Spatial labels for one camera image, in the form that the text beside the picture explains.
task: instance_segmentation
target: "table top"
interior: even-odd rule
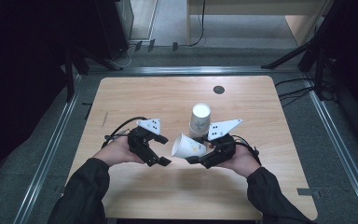
[[[213,88],[221,86],[224,93]],[[133,117],[160,119],[170,141],[150,147],[172,163],[167,167],[122,163],[110,168],[103,198],[107,217],[175,219],[260,219],[247,201],[246,179],[233,171],[171,156],[180,133],[188,135],[192,107],[205,103],[211,121],[243,119],[230,134],[260,151],[264,167],[275,174],[282,193],[307,217],[317,211],[272,79],[256,77],[108,77],[101,81],[69,176],[101,147],[103,137]],[[136,127],[135,121],[124,129]]]

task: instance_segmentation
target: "wooden table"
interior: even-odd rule
[[[225,88],[223,94],[213,92]],[[260,219],[247,201],[247,182],[234,172],[209,170],[171,157],[179,133],[188,134],[193,105],[212,109],[212,122],[243,119],[230,134],[244,137],[260,151],[263,165],[275,174],[283,194],[307,217],[317,211],[307,189],[292,135],[270,77],[109,77],[102,80],[70,175],[101,147],[103,137],[137,116],[160,119],[166,145],[151,148],[172,163],[167,167],[123,163],[110,168],[103,204],[108,217],[178,219]],[[135,128],[135,121],[125,128]]]
[[[330,2],[330,0],[208,0],[205,5],[205,15],[285,15],[287,24],[300,46],[313,31],[319,18],[330,6]],[[187,0],[187,44],[190,44],[190,16],[202,15],[202,5],[202,0]]]

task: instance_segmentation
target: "black circle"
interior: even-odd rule
[[[213,88],[213,91],[214,91],[214,93],[216,93],[216,94],[223,94],[223,92],[225,92],[225,88],[222,87],[222,86],[215,86],[215,87]]]

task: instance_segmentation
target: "person's arm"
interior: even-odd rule
[[[119,137],[74,172],[48,223],[105,223],[102,199],[109,188],[109,167],[122,162],[144,163]]]
[[[248,200],[263,213],[263,223],[315,223],[284,197],[276,176],[261,167],[245,147],[237,146],[234,157],[218,166],[233,170],[238,175],[247,178]]]

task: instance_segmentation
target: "metal frame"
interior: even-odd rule
[[[313,86],[313,83],[309,80],[306,81],[305,83],[307,87]],[[348,151],[347,147],[345,146],[345,143],[342,140],[341,135],[339,134],[339,131],[325,106],[325,103],[319,100],[319,97],[315,92],[310,92],[310,98],[313,104],[315,105],[315,108],[318,111],[318,114],[321,117],[322,122],[324,123],[324,127],[327,130],[327,133],[329,134],[329,137],[336,150],[336,153],[358,197],[358,168],[351,157],[351,153]]]
[[[123,71],[106,72],[105,68],[94,69],[93,74],[104,73],[109,77],[173,77],[173,76],[243,76],[246,74],[279,74],[279,73],[299,73],[295,65],[293,66],[280,66],[274,70],[262,69],[260,66],[194,66],[194,67],[136,67],[129,68]],[[81,89],[82,78],[77,75],[76,78],[76,90]],[[313,86],[311,81],[306,81],[307,87]],[[60,120],[56,126],[56,129],[51,136],[50,142],[46,149],[45,155],[42,161],[39,163],[39,167],[34,175],[30,186],[27,189],[27,193],[22,201],[21,207],[14,220],[14,223],[26,223],[34,208],[34,203],[37,199],[40,189],[48,173],[49,166],[54,158],[58,144],[61,141],[62,133],[66,127],[68,119],[72,114],[72,110],[76,104],[78,97],[78,91],[76,91],[74,97],[67,103]],[[327,130],[329,137],[334,145],[334,148],[338,154],[338,157],[352,183],[352,186],[358,196],[358,168],[355,162],[351,158],[351,154],[346,148],[324,102],[319,101],[319,98],[314,92],[310,93],[310,98],[314,103],[314,106],[321,117],[324,127]]]

